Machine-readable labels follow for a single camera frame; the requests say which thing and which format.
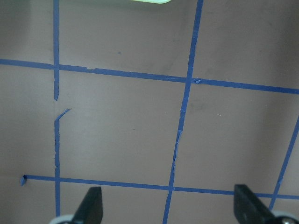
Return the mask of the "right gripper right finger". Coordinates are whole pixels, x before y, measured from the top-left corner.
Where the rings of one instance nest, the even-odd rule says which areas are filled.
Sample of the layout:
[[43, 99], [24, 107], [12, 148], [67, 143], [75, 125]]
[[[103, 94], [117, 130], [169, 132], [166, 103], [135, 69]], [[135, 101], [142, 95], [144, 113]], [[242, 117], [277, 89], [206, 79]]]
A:
[[234, 215], [239, 224], [276, 223], [276, 217], [245, 184], [234, 186]]

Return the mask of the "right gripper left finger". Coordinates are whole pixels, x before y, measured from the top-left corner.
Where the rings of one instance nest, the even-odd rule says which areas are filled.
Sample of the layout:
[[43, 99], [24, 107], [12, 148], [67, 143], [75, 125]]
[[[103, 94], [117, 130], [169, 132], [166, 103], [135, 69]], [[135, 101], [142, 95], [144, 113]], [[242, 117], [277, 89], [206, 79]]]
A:
[[101, 187], [91, 187], [75, 212], [73, 224], [100, 224], [103, 219]]

